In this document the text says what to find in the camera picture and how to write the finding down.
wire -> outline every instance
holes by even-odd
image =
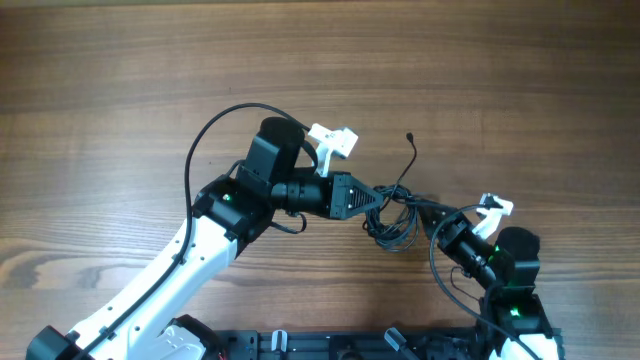
[[[451,273],[449,274],[449,280],[451,281],[451,286],[452,286],[454,289],[456,289],[456,290],[460,291],[461,293],[463,293],[463,294],[467,295],[468,297],[472,298],[473,300],[475,300],[475,301],[477,301],[477,302],[480,302],[480,299],[478,299],[477,297],[475,297],[475,296],[473,296],[473,295],[469,294],[468,292],[464,291],[463,289],[459,288],[459,287],[458,287],[458,286],[456,286],[456,284],[453,282],[453,272],[454,272],[456,269],[459,269],[459,270],[460,270],[460,272],[462,272],[462,275],[466,277],[466,275],[464,275],[464,269],[463,269],[462,267],[460,267],[460,266],[454,266],[454,267],[452,267],[452,268],[451,268]]]
[[[270,226],[272,228],[274,228],[274,229],[286,232],[287,234],[293,234],[293,235],[300,234],[301,232],[303,232],[307,228],[307,218],[302,213],[300,213],[298,215],[300,215],[300,218],[302,218],[302,228],[300,230],[293,230],[292,228],[284,226],[284,225],[280,225],[275,221],[272,221]]]
[[[237,160],[236,162],[233,163],[233,165],[231,165],[231,168],[229,169],[229,171],[227,171],[226,174],[224,174],[224,176],[229,177],[231,176],[231,174],[233,173],[233,170],[235,170],[238,165],[244,165],[244,160]]]
[[[313,165],[311,167],[306,168],[309,169],[309,172],[313,174],[318,168],[318,153],[316,153],[316,149],[313,148],[313,145],[311,145],[311,143],[306,140],[304,143],[302,143],[302,150],[304,150],[304,152],[309,155],[311,161],[313,162]]]
[[[260,103],[245,103],[245,104],[231,106],[221,111],[218,115],[214,116],[211,120],[209,120],[209,122],[207,122],[207,124],[202,128],[202,130],[200,130],[200,132],[198,133],[198,136],[196,136],[195,140],[191,144],[191,148],[189,149],[189,153],[187,154],[187,159],[184,164],[184,197],[185,197],[186,208],[187,208],[186,209],[187,229],[184,236],[184,242],[182,243],[182,247],[180,248],[180,252],[178,253],[177,256],[174,257],[171,265],[169,265],[167,270],[165,270],[165,272],[158,278],[158,280],[156,280],[156,282],[153,283],[153,285],[151,285],[151,287],[149,287],[149,289],[138,300],[136,300],[133,303],[133,305],[131,305],[125,312],[123,312],[122,315],[120,315],[116,320],[114,320],[113,323],[109,325],[109,327],[107,327],[104,331],[102,331],[100,335],[98,335],[91,343],[89,343],[89,345],[87,345],[84,349],[82,349],[81,352],[79,352],[76,356],[74,356],[73,360],[80,360],[84,358],[87,354],[91,352],[91,350],[93,350],[96,346],[98,346],[101,342],[103,342],[106,338],[108,338],[129,316],[131,316],[131,314],[134,311],[136,311],[137,308],[140,307],[140,305],[142,305],[156,290],[158,290],[158,288],[171,275],[171,273],[173,273],[173,270],[175,270],[175,268],[178,267],[180,263],[183,263],[183,261],[185,260],[184,255],[186,254],[187,249],[189,248],[189,240],[191,239],[191,231],[193,226],[193,213],[191,209],[191,206],[192,206],[191,188],[189,185],[189,168],[191,166],[191,158],[193,157],[193,153],[195,152],[196,146],[200,142],[200,139],[202,139],[202,137],[207,132],[207,130],[209,130],[211,125],[213,125],[216,121],[218,121],[221,117],[227,115],[228,113],[239,110],[239,109],[244,109],[244,108],[260,108],[260,109],[270,110],[290,121],[293,121],[305,131],[308,132],[310,130],[308,126],[300,123],[293,116],[285,113],[284,111],[278,108],[275,108],[273,106],[260,104]],[[234,166],[231,168],[231,172],[233,172],[233,169],[236,166],[238,166],[238,164],[240,164],[240,162],[236,161]]]
[[[374,238],[376,244],[386,251],[398,253],[408,250],[418,238],[420,227],[418,226],[418,207],[427,206],[443,210],[450,210],[435,201],[427,200],[411,194],[411,191],[402,186],[400,182],[407,174],[418,156],[418,149],[413,143],[413,134],[407,133],[407,140],[413,148],[413,157],[404,171],[393,185],[378,185],[373,188],[385,199],[381,207],[373,208],[365,212],[365,221],[362,229]],[[384,224],[380,219],[380,213],[393,201],[404,205],[404,209],[391,224]]]
[[[489,301],[491,300],[491,294],[493,294],[496,289],[501,288],[502,286],[502,282],[498,281],[489,285],[489,287],[485,291],[484,298],[482,299],[482,310],[484,310],[487,315],[489,314]]]
[[[534,360],[541,360],[540,357],[538,357],[536,355],[536,353],[533,352],[533,350],[531,350],[531,348],[529,348],[520,339],[518,339],[517,337],[509,334],[506,330],[504,330],[499,325],[494,324],[493,322],[485,319],[484,317],[482,317],[482,315],[480,315],[480,314],[476,313],[475,311],[469,309],[465,304],[460,302],[460,300],[458,300],[455,297],[455,295],[453,295],[451,293],[451,291],[449,291],[449,289],[447,289],[446,285],[444,284],[444,282],[440,278],[440,275],[438,275],[438,270],[436,269],[436,257],[435,257],[435,254],[434,254],[434,252],[435,252],[434,250],[436,248],[436,241],[437,241],[436,238],[438,236],[438,233],[440,232],[440,230],[442,230],[442,228],[444,227],[445,224],[451,222],[452,220],[454,220],[458,215],[462,214],[463,212],[469,211],[469,210],[474,210],[474,209],[479,209],[479,208],[483,208],[483,207],[486,208],[487,205],[476,204],[476,205],[469,205],[469,206],[462,207],[462,208],[452,212],[449,216],[447,216],[444,220],[442,220],[438,224],[438,226],[436,226],[436,229],[433,232],[433,236],[431,237],[431,243],[429,245],[429,264],[431,265],[431,272],[433,272],[433,277],[436,279],[436,282],[438,283],[438,286],[440,286],[440,289],[442,289],[442,291],[449,297],[449,299],[451,299],[451,301],[453,301],[456,305],[458,305],[462,310],[466,311],[469,315],[471,315],[474,318],[476,318],[476,320],[478,320],[479,322],[481,322],[481,323],[485,324],[486,326],[498,331],[502,335],[504,335],[504,336],[508,337],[509,339],[511,339],[511,341],[513,341],[516,344],[520,345],[527,353],[529,353],[529,355]]]

